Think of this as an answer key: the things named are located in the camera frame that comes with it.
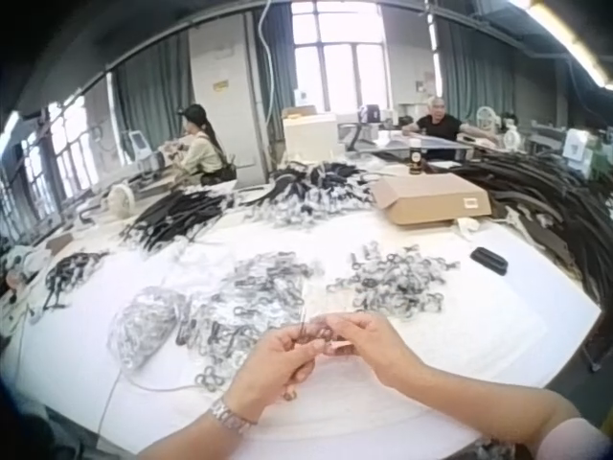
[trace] wristwatch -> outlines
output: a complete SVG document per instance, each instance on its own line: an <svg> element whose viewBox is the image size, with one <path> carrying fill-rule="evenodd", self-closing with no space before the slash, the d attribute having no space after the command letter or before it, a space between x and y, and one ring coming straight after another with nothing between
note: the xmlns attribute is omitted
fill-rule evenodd
<svg viewBox="0 0 613 460"><path fill-rule="evenodd" d="M225 402L219 398L213 403L208 411L220 424L235 431L238 434L244 433L253 424L247 422L228 408Z"/></svg>

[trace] black cap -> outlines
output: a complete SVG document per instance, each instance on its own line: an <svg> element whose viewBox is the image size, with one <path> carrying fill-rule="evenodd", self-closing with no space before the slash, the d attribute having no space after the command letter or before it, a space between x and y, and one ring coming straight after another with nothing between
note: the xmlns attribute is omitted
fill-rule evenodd
<svg viewBox="0 0 613 460"><path fill-rule="evenodd" d="M199 103L193 103L188 108L179 110L179 115L185 117L188 122L192 122L197 127L203 127L208 123L207 112Z"/></svg>

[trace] bottle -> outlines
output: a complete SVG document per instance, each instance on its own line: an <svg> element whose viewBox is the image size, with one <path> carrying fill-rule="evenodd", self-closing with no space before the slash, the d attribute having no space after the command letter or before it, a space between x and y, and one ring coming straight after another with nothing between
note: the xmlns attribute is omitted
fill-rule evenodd
<svg viewBox="0 0 613 460"><path fill-rule="evenodd" d="M421 139L409 139L409 173L418 175L423 172L423 159L421 157Z"/></svg>

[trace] black strap pile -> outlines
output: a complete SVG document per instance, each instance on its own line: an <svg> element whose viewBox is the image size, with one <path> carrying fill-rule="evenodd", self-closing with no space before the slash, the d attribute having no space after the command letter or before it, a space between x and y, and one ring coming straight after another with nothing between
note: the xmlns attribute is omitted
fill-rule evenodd
<svg viewBox="0 0 613 460"><path fill-rule="evenodd" d="M589 183L552 153L484 153L482 161L451 171L487 190L497 217L504 217L506 206L520 214L529 210L533 219L524 214L522 219L536 242L567 265L574 262L569 268L580 272L585 291L605 313L587 345L590 356L602 359L613 345L613 220L606 205L613 193L611 175ZM549 216L551 226L535 224L539 214ZM564 243L570 258L563 255Z"/></svg>
<svg viewBox="0 0 613 460"><path fill-rule="evenodd" d="M106 255L108 252L77 252L61 259L45 278L45 287L49 290L49 295L42 307L42 312L68 307L59 303L59 296L87 281L89 275L98 268L102 258ZM56 301L50 305L53 296L56 297Z"/></svg>
<svg viewBox="0 0 613 460"><path fill-rule="evenodd" d="M124 230L124 239L136 240L146 251L150 251L176 236L187 236L196 225L205 225L221 217L229 204L226 196L210 191L175 191L149 206L136 218Z"/></svg>
<svg viewBox="0 0 613 460"><path fill-rule="evenodd" d="M330 190L333 187L349 186L348 179L363 173L356 166L345 163L322 163L317 167L309 167L302 163L291 162L286 168L271 173L275 186L266 195L243 203L246 206L260 205L266 200L288 193L304 199L307 192L316 187Z"/></svg>

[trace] box label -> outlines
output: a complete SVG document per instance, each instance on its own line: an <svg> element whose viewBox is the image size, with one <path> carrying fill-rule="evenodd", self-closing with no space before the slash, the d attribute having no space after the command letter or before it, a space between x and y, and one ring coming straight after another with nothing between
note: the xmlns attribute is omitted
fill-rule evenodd
<svg viewBox="0 0 613 460"><path fill-rule="evenodd" d="M477 198L464 198L464 207L466 209L478 209L479 200Z"/></svg>

